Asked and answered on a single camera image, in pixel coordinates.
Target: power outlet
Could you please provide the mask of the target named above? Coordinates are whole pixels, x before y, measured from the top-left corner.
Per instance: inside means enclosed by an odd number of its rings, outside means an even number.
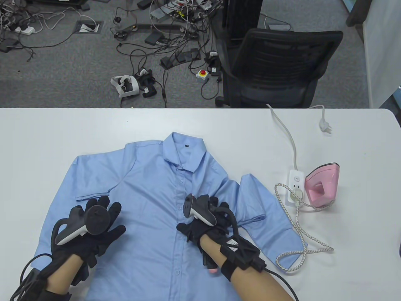
[[[288,175],[288,187],[296,192],[298,197],[302,200],[305,195],[305,174],[295,169],[290,170]],[[287,191],[286,195],[286,205],[295,207],[295,200],[289,191]]]

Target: white table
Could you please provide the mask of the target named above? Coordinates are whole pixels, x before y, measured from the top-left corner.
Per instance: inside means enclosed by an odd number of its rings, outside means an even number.
[[[299,299],[399,299],[401,130],[394,116],[387,110],[327,110],[330,136],[319,130],[319,109],[276,114],[294,137],[300,170],[340,164],[335,205],[300,218],[305,230],[335,252],[308,255],[300,271],[286,276]],[[237,181],[253,173],[273,191],[292,168],[291,144],[269,110],[0,109],[0,300],[16,289],[76,156],[164,140],[172,131],[202,137]]]

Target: white wall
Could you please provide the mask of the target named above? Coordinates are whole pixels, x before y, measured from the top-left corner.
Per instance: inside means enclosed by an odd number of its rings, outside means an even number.
[[[369,104],[379,108],[401,84],[401,1],[373,0],[363,34]]]

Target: hand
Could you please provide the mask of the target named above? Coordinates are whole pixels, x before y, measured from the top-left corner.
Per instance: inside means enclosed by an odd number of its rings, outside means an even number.
[[[100,205],[107,208],[110,200],[107,196],[102,196],[99,200],[90,199],[85,208],[85,212],[94,205]],[[76,206],[82,210],[82,215],[84,210],[81,206]],[[73,254],[78,255],[85,264],[88,264],[93,268],[97,264],[95,255],[102,256],[109,245],[117,240],[126,231],[125,226],[119,225],[113,230],[109,231],[110,227],[113,225],[114,221],[118,217],[121,211],[121,204],[118,202],[113,203],[108,212],[110,215],[110,224],[105,232],[99,235],[91,235],[86,233],[83,236],[77,236],[71,241],[63,245],[56,245],[52,242],[52,262],[46,266],[42,271],[41,275],[45,278],[53,274],[61,265]]]
[[[218,204],[217,197],[210,197],[210,202],[217,206]],[[226,202],[222,202],[219,207],[229,208],[229,205]],[[228,227],[231,226],[230,220],[225,216],[222,212],[213,213],[216,217],[216,226],[211,227],[206,225],[199,219],[194,218],[192,222],[189,224],[180,223],[177,225],[177,230],[183,233],[187,237],[187,242],[192,241],[195,245],[198,246],[199,250],[202,252],[200,238],[206,234],[213,241],[220,243],[222,238],[229,233]]]

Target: power strip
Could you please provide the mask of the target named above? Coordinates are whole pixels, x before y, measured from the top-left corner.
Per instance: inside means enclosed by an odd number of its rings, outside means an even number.
[[[21,28],[20,28],[20,27],[17,27],[17,28],[14,30],[14,32],[15,32],[15,33],[20,33],[20,32],[21,32],[22,35],[27,35],[27,36],[29,36],[29,35],[31,35],[31,34],[33,34],[33,33],[35,32],[35,28],[33,28],[33,27],[31,27],[31,26],[28,26],[27,29],[25,29],[24,31],[21,31]]]
[[[288,175],[288,187],[302,200],[305,195],[305,174],[302,171],[292,169]],[[296,198],[287,191],[286,205],[295,207]]]

